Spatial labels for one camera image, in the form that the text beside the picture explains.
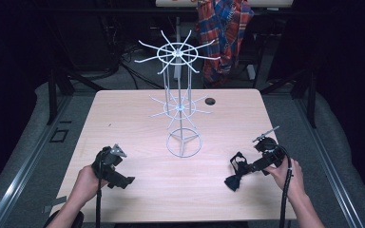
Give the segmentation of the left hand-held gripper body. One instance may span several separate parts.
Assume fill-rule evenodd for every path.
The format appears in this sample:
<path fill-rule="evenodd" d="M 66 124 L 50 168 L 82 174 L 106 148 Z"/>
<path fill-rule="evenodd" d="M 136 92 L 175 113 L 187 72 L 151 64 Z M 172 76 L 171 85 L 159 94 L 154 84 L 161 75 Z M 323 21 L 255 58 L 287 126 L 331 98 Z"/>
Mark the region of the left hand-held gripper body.
<path fill-rule="evenodd" d="M 106 146 L 97 154 L 91 167 L 100 181 L 105 180 L 107 183 L 114 182 L 119 177 L 124 177 L 115 168 L 125 157 L 126 153 L 118 144 Z"/>

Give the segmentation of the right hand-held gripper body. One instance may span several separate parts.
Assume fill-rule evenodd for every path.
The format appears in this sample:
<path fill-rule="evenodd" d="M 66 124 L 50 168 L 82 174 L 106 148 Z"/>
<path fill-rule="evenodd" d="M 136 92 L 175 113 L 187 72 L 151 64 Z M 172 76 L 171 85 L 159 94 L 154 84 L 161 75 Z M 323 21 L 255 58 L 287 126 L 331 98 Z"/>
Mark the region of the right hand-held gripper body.
<path fill-rule="evenodd" d="M 286 156 L 284 148 L 279 146 L 273 138 L 268 137 L 268 134 L 277 129 L 278 127 L 276 126 L 273 129 L 260 134 L 254 139 L 254 142 L 257 143 L 254 148 L 260 152 L 261 158 L 264 158 L 266 161 L 265 168 L 272 164 L 275 167 L 281 166 L 283 159 Z"/>

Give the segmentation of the black bow tie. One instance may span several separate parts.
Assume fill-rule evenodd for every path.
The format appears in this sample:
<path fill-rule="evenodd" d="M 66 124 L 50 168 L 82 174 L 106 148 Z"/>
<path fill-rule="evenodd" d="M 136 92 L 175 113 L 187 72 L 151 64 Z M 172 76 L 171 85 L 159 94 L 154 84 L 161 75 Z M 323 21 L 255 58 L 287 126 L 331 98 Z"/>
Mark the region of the black bow tie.
<path fill-rule="evenodd" d="M 236 191 L 240 188 L 240 181 L 244 175 L 250 173 L 250 165 L 247 159 L 238 152 L 231 160 L 230 163 L 233 167 L 234 174 L 225 179 L 224 183 L 232 191 Z"/>

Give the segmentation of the white wire display rack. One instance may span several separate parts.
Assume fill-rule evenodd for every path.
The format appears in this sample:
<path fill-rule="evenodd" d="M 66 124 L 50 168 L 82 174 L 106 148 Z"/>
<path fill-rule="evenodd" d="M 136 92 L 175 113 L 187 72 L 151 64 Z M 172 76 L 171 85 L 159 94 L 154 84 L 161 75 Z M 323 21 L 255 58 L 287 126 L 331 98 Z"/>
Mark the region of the white wire display rack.
<path fill-rule="evenodd" d="M 163 110 L 153 114 L 153 117 L 165 116 L 169 119 L 167 126 L 168 135 L 165 140 L 166 149 L 178 158 L 190 158 L 197 155 L 202 149 L 202 136 L 192 118 L 197 113 L 209 114 L 209 111 L 199 109 L 199 102 L 208 99 L 208 95 L 202 95 L 198 99 L 193 98 L 192 76 L 199 71 L 194 63 L 201 60 L 211 60 L 211 57 L 202 56 L 200 50 L 208 47 L 208 44 L 193 46 L 188 43 L 191 33 L 181 41 L 170 41 L 161 31 L 164 39 L 162 46 L 156 47 L 140 41 L 146 48 L 155 51 L 155 55 L 136 63 L 142 64 L 157 60 L 162 64 L 158 75 L 163 76 L 164 98 L 162 100 L 153 96 L 150 98 L 161 104 Z"/>

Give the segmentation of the person's left hand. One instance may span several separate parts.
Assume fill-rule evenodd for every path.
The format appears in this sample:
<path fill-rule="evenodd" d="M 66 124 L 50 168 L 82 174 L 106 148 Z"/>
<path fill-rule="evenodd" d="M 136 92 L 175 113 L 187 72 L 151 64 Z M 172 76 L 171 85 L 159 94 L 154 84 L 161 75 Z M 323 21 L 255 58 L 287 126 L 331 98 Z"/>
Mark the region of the person's left hand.
<path fill-rule="evenodd" d="M 107 181 L 99 180 L 92 167 L 87 165 L 79 171 L 67 203 L 81 209 L 96 196 L 98 189 L 103 188 L 105 185 L 107 185 Z"/>

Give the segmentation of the black metal stand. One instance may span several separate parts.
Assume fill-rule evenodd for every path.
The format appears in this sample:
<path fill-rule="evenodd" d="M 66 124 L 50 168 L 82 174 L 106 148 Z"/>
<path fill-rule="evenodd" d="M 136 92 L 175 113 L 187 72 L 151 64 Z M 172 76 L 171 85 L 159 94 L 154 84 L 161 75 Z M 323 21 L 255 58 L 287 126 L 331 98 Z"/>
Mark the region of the black metal stand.
<path fill-rule="evenodd" d="M 95 91 L 105 90 L 104 87 L 91 82 L 81 74 L 65 67 L 53 68 L 48 76 L 48 125 L 52 124 L 58 115 L 57 90 L 65 96 L 72 96 L 75 92 L 70 80 L 76 80 Z"/>
<path fill-rule="evenodd" d="M 306 118 L 309 124 L 316 128 L 316 97 L 317 97 L 317 75 L 312 69 L 301 69 L 296 73 L 284 78 L 277 80 L 274 84 L 269 85 L 268 87 L 262 89 L 260 91 L 261 94 L 269 94 L 276 89 L 286 85 L 289 82 L 294 82 L 290 94 L 293 99 L 300 99 L 303 97 L 305 92 L 308 92 L 307 105 L 306 105 Z"/>

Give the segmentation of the plaid red blue cloth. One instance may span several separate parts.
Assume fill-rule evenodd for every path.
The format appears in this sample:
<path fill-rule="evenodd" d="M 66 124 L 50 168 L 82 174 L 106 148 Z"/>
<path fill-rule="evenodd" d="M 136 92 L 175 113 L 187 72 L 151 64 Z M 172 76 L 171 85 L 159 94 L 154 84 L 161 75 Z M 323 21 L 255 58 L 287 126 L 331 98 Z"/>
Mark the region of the plaid red blue cloth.
<path fill-rule="evenodd" d="M 202 81 L 205 87 L 216 87 L 238 65 L 240 46 L 254 12 L 248 0 L 198 0 L 197 12 L 197 33 L 206 57 Z"/>

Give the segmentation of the metal floor rail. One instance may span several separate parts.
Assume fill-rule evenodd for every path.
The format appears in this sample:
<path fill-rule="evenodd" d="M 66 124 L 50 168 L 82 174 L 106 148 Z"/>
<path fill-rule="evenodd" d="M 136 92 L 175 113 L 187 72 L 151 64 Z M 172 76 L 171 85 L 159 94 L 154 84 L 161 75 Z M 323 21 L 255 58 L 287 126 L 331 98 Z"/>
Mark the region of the metal floor rail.
<path fill-rule="evenodd" d="M 0 176 L 0 228 L 42 228 L 65 200 L 58 192 L 80 128 L 80 116 L 71 113 L 74 106 L 73 97 L 62 98 L 48 125 L 45 102 L 37 103 Z"/>
<path fill-rule="evenodd" d="M 313 128 L 312 125 L 309 123 L 306 115 L 305 104 L 302 100 L 294 100 L 294 103 L 298 109 L 300 118 L 304 122 L 305 127 L 308 133 L 311 135 L 311 138 L 317 148 L 317 157 L 320 166 L 322 167 L 325 177 L 331 185 L 332 191 L 336 197 L 336 201 L 342 211 L 344 218 L 348 223 L 348 226 L 350 228 L 365 228 L 359 214 L 355 209 L 355 206 L 350 198 L 347 189 L 345 188 L 342 180 L 340 179 L 336 171 L 331 157 L 329 156 L 328 151 L 317 132 L 317 129 Z"/>

